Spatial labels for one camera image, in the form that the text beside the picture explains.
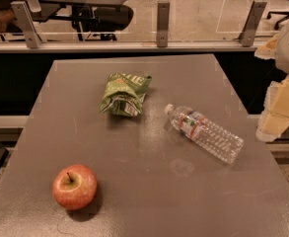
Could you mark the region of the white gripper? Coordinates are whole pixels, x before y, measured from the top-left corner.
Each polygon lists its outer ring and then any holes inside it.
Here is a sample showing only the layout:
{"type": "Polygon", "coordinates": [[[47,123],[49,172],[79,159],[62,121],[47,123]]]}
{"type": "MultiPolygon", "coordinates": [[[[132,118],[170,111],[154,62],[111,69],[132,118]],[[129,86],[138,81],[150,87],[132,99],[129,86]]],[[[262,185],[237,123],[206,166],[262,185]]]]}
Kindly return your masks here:
{"type": "MultiPolygon", "coordinates": [[[[275,58],[276,67],[289,74],[289,21],[280,34],[258,47],[254,56],[264,60],[275,58]]],[[[260,141],[272,142],[289,127],[289,75],[281,82],[270,83],[263,106],[255,135],[260,141]]]]}

